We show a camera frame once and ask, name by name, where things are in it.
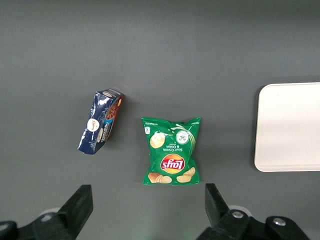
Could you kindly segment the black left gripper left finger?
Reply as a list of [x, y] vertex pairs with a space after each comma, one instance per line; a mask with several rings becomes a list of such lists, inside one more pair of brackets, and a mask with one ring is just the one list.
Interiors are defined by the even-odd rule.
[[44, 213], [20, 228], [15, 221], [2, 221], [0, 238], [2, 240], [75, 240], [92, 212], [92, 186], [84, 184], [57, 212]]

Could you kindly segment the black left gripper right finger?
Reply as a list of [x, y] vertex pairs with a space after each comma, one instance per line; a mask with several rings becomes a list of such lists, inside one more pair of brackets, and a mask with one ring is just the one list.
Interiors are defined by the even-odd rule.
[[210, 222], [199, 240], [308, 240], [290, 218], [269, 216], [264, 223], [241, 210], [231, 209], [214, 183], [205, 185], [205, 210]]

